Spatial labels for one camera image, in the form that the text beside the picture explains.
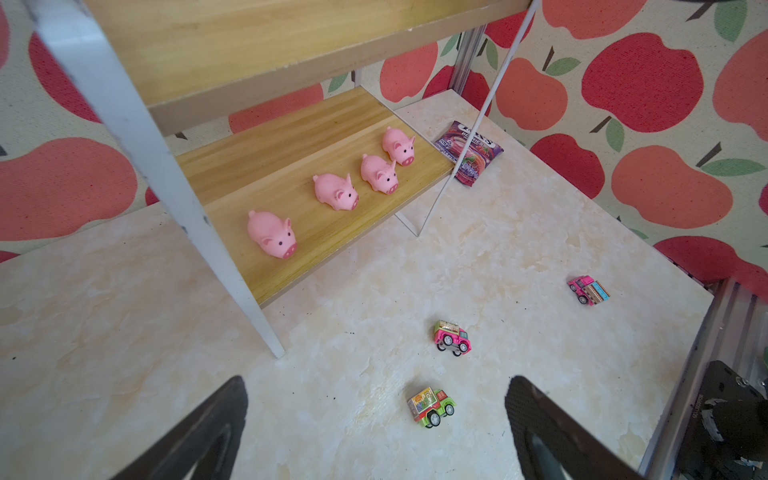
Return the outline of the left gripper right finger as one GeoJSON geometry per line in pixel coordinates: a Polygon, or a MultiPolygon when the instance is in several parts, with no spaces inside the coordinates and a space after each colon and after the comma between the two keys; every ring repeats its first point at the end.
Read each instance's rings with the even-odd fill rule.
{"type": "Polygon", "coordinates": [[[642,477],[523,376],[510,380],[505,409],[525,479],[642,477]]]}

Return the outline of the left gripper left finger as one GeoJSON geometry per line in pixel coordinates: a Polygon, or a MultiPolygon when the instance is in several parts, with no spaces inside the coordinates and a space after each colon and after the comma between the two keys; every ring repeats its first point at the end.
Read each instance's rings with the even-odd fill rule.
{"type": "Polygon", "coordinates": [[[228,479],[246,424],[243,378],[231,377],[117,479],[228,479]]]}

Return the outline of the pink square toy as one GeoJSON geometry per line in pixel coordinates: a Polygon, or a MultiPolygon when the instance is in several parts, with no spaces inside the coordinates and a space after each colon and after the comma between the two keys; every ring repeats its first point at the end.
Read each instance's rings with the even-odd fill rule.
{"type": "Polygon", "coordinates": [[[352,184],[350,174],[345,177],[332,173],[314,175],[313,182],[317,200],[335,211],[352,211],[358,206],[359,194],[352,184]]]}

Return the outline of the pink pig toy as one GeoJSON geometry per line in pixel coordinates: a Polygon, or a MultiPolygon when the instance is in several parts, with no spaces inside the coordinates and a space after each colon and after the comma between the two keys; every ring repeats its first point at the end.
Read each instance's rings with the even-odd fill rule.
{"type": "Polygon", "coordinates": [[[408,137],[400,129],[387,127],[382,138],[382,149],[392,161],[401,166],[410,166],[415,159],[416,137],[408,137]]]}
{"type": "Polygon", "coordinates": [[[374,191],[391,195],[399,186],[396,165],[394,160],[387,161],[376,155],[364,154],[360,168],[361,177],[374,191]]]}

